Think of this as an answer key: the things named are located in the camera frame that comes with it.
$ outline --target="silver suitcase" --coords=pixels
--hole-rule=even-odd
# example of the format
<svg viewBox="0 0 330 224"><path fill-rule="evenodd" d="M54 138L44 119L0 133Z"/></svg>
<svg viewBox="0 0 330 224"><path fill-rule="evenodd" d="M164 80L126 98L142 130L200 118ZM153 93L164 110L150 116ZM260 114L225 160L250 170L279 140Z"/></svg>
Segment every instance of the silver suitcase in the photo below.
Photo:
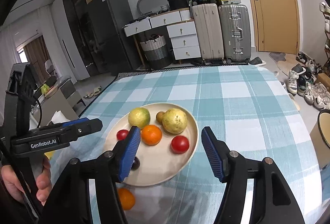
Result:
<svg viewBox="0 0 330 224"><path fill-rule="evenodd" d="M227 63L249 62L251 32L248 9L243 4L225 4L219 7L223 45Z"/></svg>
<svg viewBox="0 0 330 224"><path fill-rule="evenodd" d="M199 48L203 59L223 59L223 40L216 4L192 7Z"/></svg>

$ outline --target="door frame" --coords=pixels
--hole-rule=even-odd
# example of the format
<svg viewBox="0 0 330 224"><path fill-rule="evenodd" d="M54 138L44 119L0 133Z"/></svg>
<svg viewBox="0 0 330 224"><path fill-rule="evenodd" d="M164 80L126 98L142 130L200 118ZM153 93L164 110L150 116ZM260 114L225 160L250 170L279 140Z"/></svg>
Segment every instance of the door frame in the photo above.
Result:
<svg viewBox="0 0 330 224"><path fill-rule="evenodd" d="M251 2L251 8L252 8L252 17L253 17L253 26L255 31L255 47L256 50L259 51L259 40L258 40L258 21L257 21L257 11L255 7L255 0L250 0ZM296 2L296 10L297 10L297 53L300 50L300 17L299 17L299 6L298 6L298 0L295 0Z"/></svg>

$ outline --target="checkered tablecloth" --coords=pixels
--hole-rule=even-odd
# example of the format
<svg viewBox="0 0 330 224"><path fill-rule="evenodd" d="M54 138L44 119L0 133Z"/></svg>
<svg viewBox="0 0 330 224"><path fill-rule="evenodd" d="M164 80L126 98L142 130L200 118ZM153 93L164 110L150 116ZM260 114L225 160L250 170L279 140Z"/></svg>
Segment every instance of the checkered tablecloth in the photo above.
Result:
<svg viewBox="0 0 330 224"><path fill-rule="evenodd" d="M281 83L268 70L254 66L191 68L126 77L109 86L82 117L99 118L103 129L79 138L51 159L54 183L67 162L102 153L114 124L131 109L170 102L192 113L199 130L210 126L229 149L246 158L273 158L288 181L305 217L320 217L321 177L303 120ZM99 224L95 185L90 181L93 221ZM202 143L190 163L171 180L153 187L129 187L136 205L126 211L129 223L213 223L225 184L213 176ZM253 180L249 180L242 223L248 223Z"/></svg>

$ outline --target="wooden door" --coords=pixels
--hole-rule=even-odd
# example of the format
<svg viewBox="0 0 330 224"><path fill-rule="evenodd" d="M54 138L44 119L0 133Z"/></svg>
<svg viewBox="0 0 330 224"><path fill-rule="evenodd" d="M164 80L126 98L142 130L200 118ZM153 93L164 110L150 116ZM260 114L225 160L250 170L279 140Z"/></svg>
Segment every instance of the wooden door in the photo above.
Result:
<svg viewBox="0 0 330 224"><path fill-rule="evenodd" d="M251 0L255 8L255 39L258 50L296 54L298 12L296 0Z"/></svg>

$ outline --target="window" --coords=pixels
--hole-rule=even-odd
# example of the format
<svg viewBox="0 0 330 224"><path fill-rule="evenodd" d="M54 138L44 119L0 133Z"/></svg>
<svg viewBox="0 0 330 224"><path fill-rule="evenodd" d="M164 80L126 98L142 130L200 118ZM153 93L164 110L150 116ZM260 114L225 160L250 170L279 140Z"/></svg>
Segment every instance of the window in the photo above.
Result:
<svg viewBox="0 0 330 224"><path fill-rule="evenodd" d="M24 49L19 51L19 58L21 59L22 63L28 62L28 60L26 58L26 55L25 55L25 52L24 52Z"/></svg>

